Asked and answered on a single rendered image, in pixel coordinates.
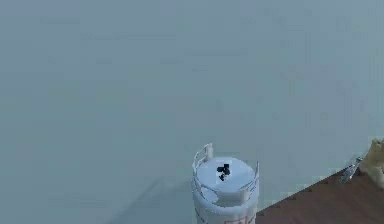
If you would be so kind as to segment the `white round metal tank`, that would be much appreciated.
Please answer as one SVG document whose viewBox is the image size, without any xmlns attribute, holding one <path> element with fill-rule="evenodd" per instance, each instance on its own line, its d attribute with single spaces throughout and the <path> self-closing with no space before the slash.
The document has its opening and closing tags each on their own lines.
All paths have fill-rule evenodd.
<svg viewBox="0 0 384 224">
<path fill-rule="evenodd" d="M 260 165 L 233 157 L 215 157 L 213 144 L 194 155 L 191 189 L 196 224 L 254 224 Z"/>
</svg>

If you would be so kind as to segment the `small silver grey object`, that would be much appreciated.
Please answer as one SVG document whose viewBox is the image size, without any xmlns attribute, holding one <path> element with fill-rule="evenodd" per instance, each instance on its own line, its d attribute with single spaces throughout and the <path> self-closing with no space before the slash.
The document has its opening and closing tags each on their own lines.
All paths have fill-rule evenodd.
<svg viewBox="0 0 384 224">
<path fill-rule="evenodd" d="M 359 168 L 359 164 L 363 161 L 363 158 L 358 156 L 355 159 L 353 159 L 348 166 L 345 168 L 342 176 L 339 179 L 339 182 L 341 184 L 347 183 L 349 180 L 351 180 L 356 173 L 357 169 Z"/>
</svg>

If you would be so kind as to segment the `beige lumpy object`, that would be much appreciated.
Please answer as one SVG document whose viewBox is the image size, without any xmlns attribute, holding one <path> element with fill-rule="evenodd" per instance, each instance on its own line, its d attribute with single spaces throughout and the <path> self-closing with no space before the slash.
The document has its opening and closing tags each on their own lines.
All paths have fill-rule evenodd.
<svg viewBox="0 0 384 224">
<path fill-rule="evenodd" d="M 381 189 L 384 189 L 384 139 L 373 139 L 371 146 L 360 162 L 359 169 L 367 174 Z"/>
</svg>

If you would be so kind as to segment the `brown wooden table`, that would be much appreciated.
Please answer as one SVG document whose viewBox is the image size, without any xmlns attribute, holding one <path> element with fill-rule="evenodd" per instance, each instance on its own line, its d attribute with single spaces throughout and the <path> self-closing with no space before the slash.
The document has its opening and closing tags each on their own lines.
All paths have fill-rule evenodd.
<svg viewBox="0 0 384 224">
<path fill-rule="evenodd" d="M 339 171 L 257 213 L 255 224 L 384 224 L 384 190 L 360 170 Z"/>
</svg>

